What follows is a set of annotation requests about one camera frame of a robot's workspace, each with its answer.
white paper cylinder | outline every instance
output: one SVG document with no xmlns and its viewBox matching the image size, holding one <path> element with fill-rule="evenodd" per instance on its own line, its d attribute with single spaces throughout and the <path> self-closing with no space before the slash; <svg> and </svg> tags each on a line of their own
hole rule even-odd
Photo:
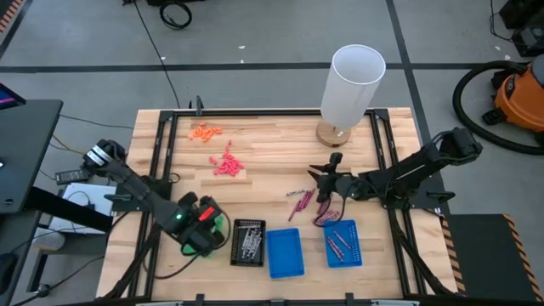
<svg viewBox="0 0 544 306">
<path fill-rule="evenodd" d="M 373 48 L 348 45 L 332 56 L 321 115 L 336 128 L 352 128 L 365 114 L 385 74 L 385 60 Z"/>
</svg>

wooden tabletop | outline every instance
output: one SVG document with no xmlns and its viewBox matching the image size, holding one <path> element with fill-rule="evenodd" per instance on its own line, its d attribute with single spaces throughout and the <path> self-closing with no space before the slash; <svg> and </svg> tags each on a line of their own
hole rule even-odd
<svg viewBox="0 0 544 306">
<path fill-rule="evenodd" d="M 389 114 L 399 158 L 406 158 L 420 148 L 411 110 L 392 108 Z M 150 169 L 158 115 L 159 110 L 140 110 L 134 127 L 127 163 L 141 175 L 148 174 Z M 360 173 L 378 167 L 367 117 L 352 129 L 348 143 L 336 149 L 324 146 L 315 137 L 319 120 L 319 116 L 179 119 L 172 173 L 178 173 L 181 181 L 173 186 L 172 200 L 177 201 L 186 192 L 194 191 L 198 196 L 213 196 L 232 220 L 263 219 L 266 220 L 267 230 L 298 228 L 305 275 L 272 280 L 266 261 L 262 268 L 231 266 L 229 242 L 210 258 L 198 258 L 180 275 L 169 280 L 155 280 L 153 300 L 194 300 L 197 293 L 204 293 L 206 299 L 212 300 L 342 299 L 346 292 L 352 292 L 355 298 L 402 297 L 387 212 L 376 199 L 359 202 L 348 200 L 346 205 L 344 218 L 357 223 L 364 262 L 362 267 L 327 267 L 323 231 L 311 224 L 317 210 L 315 199 L 307 209 L 287 222 L 298 198 L 286 197 L 285 194 L 315 186 L 314 180 L 306 173 L 309 164 L 326 164 L 332 152 L 341 151 L 343 160 L 338 171 Z M 189 131 L 199 122 L 220 127 L 223 134 L 214 136 L 207 143 L 200 139 L 189 140 Z M 163 147 L 166 146 L 167 135 L 168 132 L 164 135 Z M 221 160 L 229 139 L 232 140 L 231 154 L 245 169 L 236 177 L 215 176 L 209 157 Z M 340 197 L 334 197 L 332 207 L 339 209 L 341 204 Z M 439 219 L 422 210 L 412 210 L 411 217 L 421 257 L 442 283 L 456 292 Z M 106 294 L 132 261 L 139 221 L 140 213 L 131 212 L 111 233 L 97 296 Z M 406 255 L 405 258 L 411 290 L 415 292 L 411 261 Z M 179 244 L 162 235 L 156 273 L 172 273 L 187 260 L 181 255 Z M 140 289 L 143 288 L 143 275 L 145 272 L 142 270 Z"/>
</svg>

orange vacuum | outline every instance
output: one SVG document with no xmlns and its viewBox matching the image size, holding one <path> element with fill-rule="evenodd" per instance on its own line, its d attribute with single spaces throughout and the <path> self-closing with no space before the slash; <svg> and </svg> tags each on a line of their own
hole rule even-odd
<svg viewBox="0 0 544 306">
<path fill-rule="evenodd" d="M 471 70 L 457 84 L 453 93 L 453 108 L 457 117 L 473 133 L 503 148 L 531 155 L 544 155 L 544 148 L 518 144 L 501 138 L 470 119 L 462 108 L 463 89 L 484 71 L 501 69 L 491 83 L 497 89 L 495 109 L 482 115 L 484 123 L 494 125 L 510 122 L 535 132 L 539 144 L 544 144 L 544 54 L 529 64 L 498 60 Z"/>
</svg>

gray floor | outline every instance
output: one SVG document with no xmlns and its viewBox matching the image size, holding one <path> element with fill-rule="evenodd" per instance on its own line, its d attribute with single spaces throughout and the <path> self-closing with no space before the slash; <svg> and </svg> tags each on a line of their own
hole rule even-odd
<svg viewBox="0 0 544 306">
<path fill-rule="evenodd" d="M 496 9 L 503 4 L 504 0 L 495 0 Z M 389 64 L 521 60 L 511 43 L 489 33 L 488 0 L 206 0 L 189 6 L 193 24 L 185 31 L 171 31 L 159 20 L 156 8 L 139 2 L 168 65 L 240 64 L 242 60 L 245 64 L 329 62 L 337 48 L 350 43 L 376 48 Z M 391 8 L 396 9 L 400 31 L 394 31 Z M 497 30 L 506 35 L 502 21 L 496 23 Z M 397 46 L 400 35 L 408 57 L 403 58 Z M 122 7 L 121 1 L 111 0 L 34 0 L 0 59 L 0 70 L 48 66 L 61 71 L 65 66 L 91 65 L 103 71 L 100 66 L 158 64 L 133 5 Z M 451 94 L 466 71 L 428 68 L 414 71 L 415 80 L 407 79 L 401 69 L 389 70 L 373 106 L 412 107 L 422 134 L 428 133 L 427 125 L 431 134 L 459 126 L 451 108 Z M 318 106 L 327 73 L 327 69 L 296 67 L 221 69 L 169 72 L 181 105 L 186 106 L 199 94 L 206 107 Z M 138 109 L 176 105 L 161 71 L 0 73 L 0 80 L 28 99 L 64 100 L 62 112 L 66 115 L 103 123 L 132 125 Z M 490 105 L 488 81 L 487 76 L 474 80 L 464 95 L 467 109 L 475 118 Z M 497 129 L 511 139 L 530 142 L 515 128 Z M 66 119 L 60 120 L 55 133 L 79 150 L 86 150 L 101 138 L 128 146 L 131 136 L 128 130 Z M 511 214 L 533 270 L 544 280 L 544 263 L 538 260 L 544 254 L 544 228 L 539 225 L 544 215 L 544 189 L 539 184 L 544 160 L 499 149 L 485 141 L 483 144 L 484 153 L 475 163 L 442 172 L 446 189 L 457 193 L 450 209 L 453 213 Z M 76 168 L 80 161 L 80 156 L 50 148 L 42 170 L 53 174 Z M 54 182 L 41 174 L 36 185 L 57 190 Z M 29 260 L 35 256 L 32 252 Z M 54 283 L 90 258 L 54 258 L 44 280 Z M 89 300 L 94 296 L 100 265 L 94 263 L 51 297 L 32 304 Z M 24 292 L 28 269 L 25 267 L 15 302 L 28 296 Z"/>
</svg>

blue plastic bin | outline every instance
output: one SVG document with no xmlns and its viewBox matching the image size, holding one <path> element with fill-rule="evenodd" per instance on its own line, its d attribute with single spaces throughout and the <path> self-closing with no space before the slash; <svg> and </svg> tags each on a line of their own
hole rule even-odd
<svg viewBox="0 0 544 306">
<path fill-rule="evenodd" d="M 325 222 L 324 225 L 326 226 L 332 222 L 334 221 Z M 334 235 L 334 231 L 338 232 L 338 234 L 340 234 L 340 236 L 351 246 L 351 250 Z M 331 227 L 324 227 L 323 235 L 325 240 L 326 261 L 329 264 L 329 268 L 347 268 L 363 265 L 363 258 L 360 254 L 359 236 L 357 235 L 357 224 L 354 220 L 343 220 Z M 344 254 L 343 262 L 338 260 L 337 255 L 331 249 L 331 246 L 329 246 L 329 243 L 326 241 L 327 237 L 331 237 L 334 243 L 340 247 L 340 250 Z"/>
<path fill-rule="evenodd" d="M 298 229 L 277 229 L 266 232 L 270 278 L 304 275 L 303 249 Z"/>
</svg>

